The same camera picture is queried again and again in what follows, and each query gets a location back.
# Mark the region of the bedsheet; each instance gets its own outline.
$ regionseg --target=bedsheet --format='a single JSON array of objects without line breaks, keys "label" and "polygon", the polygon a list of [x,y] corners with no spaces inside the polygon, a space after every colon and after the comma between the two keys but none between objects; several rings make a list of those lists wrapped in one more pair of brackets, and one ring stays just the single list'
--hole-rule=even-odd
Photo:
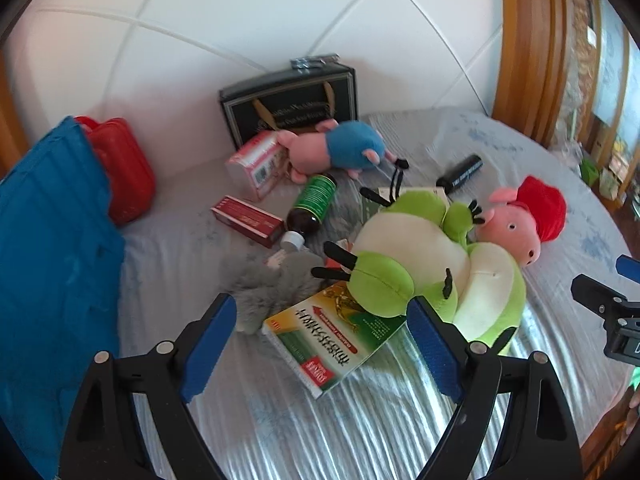
[{"label": "bedsheet", "polygon": [[[477,198],[487,206],[492,190],[517,186],[528,174],[562,190],[566,228],[524,270],[527,306],[510,352],[526,357],[539,349],[550,356],[583,442],[628,384],[630,367],[604,357],[601,322],[572,301],[571,280],[584,272],[628,296],[640,294],[637,285],[615,272],[616,257],[628,249],[605,209],[546,150],[484,116],[442,108],[368,120],[393,152],[409,160],[408,186],[433,185],[446,168],[478,153],[484,167],[454,195],[456,200]],[[388,185],[391,174],[386,162],[363,173],[361,183],[338,174],[336,200],[310,248],[318,251],[325,239],[353,237],[360,219],[358,186]],[[261,207],[283,216],[298,191],[283,182]],[[175,338],[199,318],[220,288],[218,273],[226,258],[273,252],[213,218],[209,208],[227,193],[233,188],[222,162],[204,164],[161,185],[152,211],[123,230],[119,330],[124,356]],[[498,399],[473,478],[488,468],[507,402],[506,396]],[[145,397],[136,396],[136,408],[156,472],[170,479]],[[423,468],[454,406],[438,393],[403,328],[318,400],[260,335],[235,333],[189,410],[230,480],[406,480]]]}]

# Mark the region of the red medicine box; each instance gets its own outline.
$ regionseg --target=red medicine box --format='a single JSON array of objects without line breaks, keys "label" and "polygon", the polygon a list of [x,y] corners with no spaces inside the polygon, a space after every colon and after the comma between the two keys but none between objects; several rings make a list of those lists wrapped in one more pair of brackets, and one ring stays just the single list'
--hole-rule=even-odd
[{"label": "red medicine box", "polygon": [[278,144],[276,132],[263,131],[225,164],[242,198],[260,202],[278,183],[289,166],[289,152]]},{"label": "red medicine box", "polygon": [[284,233],[282,218],[229,195],[211,210],[222,223],[267,248],[270,248]]}]

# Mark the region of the green plush toy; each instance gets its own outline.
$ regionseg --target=green plush toy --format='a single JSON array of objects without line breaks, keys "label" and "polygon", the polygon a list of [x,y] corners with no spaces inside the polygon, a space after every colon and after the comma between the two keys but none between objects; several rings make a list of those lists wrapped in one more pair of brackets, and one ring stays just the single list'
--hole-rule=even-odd
[{"label": "green plush toy", "polygon": [[424,190],[408,190],[393,202],[370,189],[361,193],[385,208],[363,226],[351,253],[325,244],[327,256],[351,273],[316,268],[314,275],[347,280],[353,298],[381,317],[404,315],[413,297],[424,296],[467,340],[488,346],[520,324],[526,299],[520,267],[496,244],[466,241],[483,222],[475,200],[447,209]]}]

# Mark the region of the metal clip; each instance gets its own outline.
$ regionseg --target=metal clip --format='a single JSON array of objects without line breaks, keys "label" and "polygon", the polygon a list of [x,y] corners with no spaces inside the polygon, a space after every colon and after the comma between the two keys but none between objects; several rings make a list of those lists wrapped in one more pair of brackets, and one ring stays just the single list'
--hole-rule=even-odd
[{"label": "metal clip", "polygon": [[321,56],[297,57],[296,59],[290,60],[291,68],[295,70],[304,68],[319,68],[322,65],[326,65],[327,63],[338,63],[339,61],[340,56],[335,53],[322,54]]}]

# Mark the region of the red plastic container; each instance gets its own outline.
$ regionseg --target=red plastic container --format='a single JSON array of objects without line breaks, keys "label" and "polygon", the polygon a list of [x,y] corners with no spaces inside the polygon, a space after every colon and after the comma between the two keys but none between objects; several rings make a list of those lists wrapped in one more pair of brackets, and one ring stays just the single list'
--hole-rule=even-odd
[{"label": "red plastic container", "polygon": [[156,177],[123,118],[99,123],[79,116],[95,154],[109,177],[111,205],[109,216],[123,225],[146,212],[156,193]]}]

